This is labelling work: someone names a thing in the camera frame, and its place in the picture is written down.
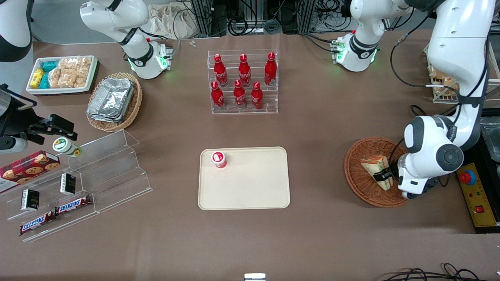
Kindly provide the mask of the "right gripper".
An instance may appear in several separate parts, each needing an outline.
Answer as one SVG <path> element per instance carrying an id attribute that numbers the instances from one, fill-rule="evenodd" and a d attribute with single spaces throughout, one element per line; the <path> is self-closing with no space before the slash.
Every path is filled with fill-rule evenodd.
<path id="1" fill-rule="evenodd" d="M 7 85 L 1 85 L 1 143 L 13 143 L 8 138 L 18 137 L 33 143 L 43 143 L 45 138 L 41 133 L 32 132 L 30 128 L 42 124 L 42 117 L 39 117 L 33 108 L 27 108 L 25 103 L 22 103 L 14 96 L 16 93 L 10 91 Z M 51 114 L 46 119 L 46 125 L 51 130 L 51 135 L 66 137 L 72 141 L 77 140 L 77 133 L 74 132 L 74 124 L 67 119 Z"/>

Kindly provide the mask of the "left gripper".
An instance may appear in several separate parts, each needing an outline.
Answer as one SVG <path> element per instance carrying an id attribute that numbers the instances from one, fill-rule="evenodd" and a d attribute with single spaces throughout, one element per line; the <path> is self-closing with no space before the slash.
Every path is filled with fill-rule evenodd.
<path id="1" fill-rule="evenodd" d="M 391 171 L 379 171 L 373 174 L 377 182 L 391 180 Z M 414 165 L 409 154 L 404 154 L 398 159 L 398 188 L 403 192 L 423 192 L 428 179 L 428 174 L 422 174 Z"/>

